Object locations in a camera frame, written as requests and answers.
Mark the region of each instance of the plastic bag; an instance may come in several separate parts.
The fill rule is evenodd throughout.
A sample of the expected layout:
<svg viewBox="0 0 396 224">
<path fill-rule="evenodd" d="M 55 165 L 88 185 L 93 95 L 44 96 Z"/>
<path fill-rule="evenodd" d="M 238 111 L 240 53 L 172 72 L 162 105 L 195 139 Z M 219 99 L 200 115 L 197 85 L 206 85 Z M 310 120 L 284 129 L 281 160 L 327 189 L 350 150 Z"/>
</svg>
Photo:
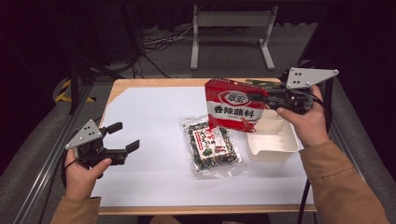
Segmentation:
<svg viewBox="0 0 396 224">
<path fill-rule="evenodd" d="M 182 127 L 195 176 L 200 179 L 223 178 L 246 172 L 229 129 L 209 129 L 207 115 L 186 119 L 182 122 Z"/>
<path fill-rule="evenodd" d="M 205 84 L 209 126 L 226 127 L 253 133 L 254 125 L 262 117 L 263 102 L 252 102 L 247 92 L 268 95 L 264 88 L 224 78 L 212 78 Z"/>
</svg>

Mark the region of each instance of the white takeout box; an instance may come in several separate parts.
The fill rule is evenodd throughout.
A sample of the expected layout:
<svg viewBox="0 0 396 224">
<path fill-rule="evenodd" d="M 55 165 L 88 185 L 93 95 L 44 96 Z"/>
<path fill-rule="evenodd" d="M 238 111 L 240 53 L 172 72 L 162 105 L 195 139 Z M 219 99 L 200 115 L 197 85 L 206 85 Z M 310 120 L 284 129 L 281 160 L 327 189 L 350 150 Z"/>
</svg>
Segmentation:
<svg viewBox="0 0 396 224">
<path fill-rule="evenodd" d="M 265 109 L 255 133 L 247 133 L 249 157 L 253 161 L 285 161 L 299 149 L 291 124 Z"/>
</svg>

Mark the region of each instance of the metal stand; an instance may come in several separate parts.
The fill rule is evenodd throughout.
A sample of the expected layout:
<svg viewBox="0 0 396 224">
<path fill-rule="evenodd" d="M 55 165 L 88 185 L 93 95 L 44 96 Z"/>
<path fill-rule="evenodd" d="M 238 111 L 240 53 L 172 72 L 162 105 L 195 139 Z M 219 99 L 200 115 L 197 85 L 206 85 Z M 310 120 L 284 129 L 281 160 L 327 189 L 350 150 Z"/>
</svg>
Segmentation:
<svg viewBox="0 0 396 224">
<path fill-rule="evenodd" d="M 263 39 L 259 39 L 262 55 L 269 70 L 274 70 L 275 66 L 268 50 L 268 41 L 274 26 L 277 7 L 272 11 L 198 11 L 198 6 L 194 6 L 193 12 L 193 42 L 191 52 L 191 70 L 198 69 L 199 53 L 199 26 L 265 26 L 266 32 Z"/>
</svg>

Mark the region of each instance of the hand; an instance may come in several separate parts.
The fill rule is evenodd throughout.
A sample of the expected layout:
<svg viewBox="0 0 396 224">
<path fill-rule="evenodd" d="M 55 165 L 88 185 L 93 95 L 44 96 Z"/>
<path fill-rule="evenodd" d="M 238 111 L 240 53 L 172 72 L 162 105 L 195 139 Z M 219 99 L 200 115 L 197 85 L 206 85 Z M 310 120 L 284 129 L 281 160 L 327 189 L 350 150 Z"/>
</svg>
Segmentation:
<svg viewBox="0 0 396 224">
<path fill-rule="evenodd" d="M 312 86 L 311 90 L 320 100 L 322 96 L 318 86 Z M 323 107 L 314 103 L 311 110 L 304 115 L 296 114 L 285 108 L 278 108 L 277 114 L 294 125 L 294 130 L 304 147 L 313 147 L 330 141 L 326 131 L 326 119 Z"/>
<path fill-rule="evenodd" d="M 76 159 L 74 149 L 69 149 L 67 152 L 65 165 L 73 162 Z M 97 165 L 87 170 L 77 161 L 73 162 L 66 169 L 66 193 L 64 197 L 70 199 L 89 199 L 95 186 L 96 179 L 107 169 L 111 164 L 111 159 L 104 159 Z"/>
</svg>

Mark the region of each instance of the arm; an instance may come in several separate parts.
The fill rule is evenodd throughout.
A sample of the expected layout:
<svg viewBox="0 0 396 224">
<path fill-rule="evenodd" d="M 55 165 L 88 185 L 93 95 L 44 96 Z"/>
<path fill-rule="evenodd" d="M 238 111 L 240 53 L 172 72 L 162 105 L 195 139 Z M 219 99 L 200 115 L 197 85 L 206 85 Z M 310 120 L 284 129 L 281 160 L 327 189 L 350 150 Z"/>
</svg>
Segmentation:
<svg viewBox="0 0 396 224">
<path fill-rule="evenodd" d="M 99 162 L 91 170 L 75 162 L 74 150 L 68 150 L 64 164 L 66 169 L 66 192 L 52 218 L 52 224 L 96 223 L 100 198 L 91 198 L 96 179 L 111 164 L 111 159 Z"/>
<path fill-rule="evenodd" d="M 321 99 L 318 87 L 313 93 Z M 389 223 L 384 208 L 369 186 L 326 132 L 323 108 L 314 103 L 305 115 L 279 108 L 294 125 L 305 149 L 303 166 L 314 193 L 315 206 L 325 223 Z"/>
</svg>

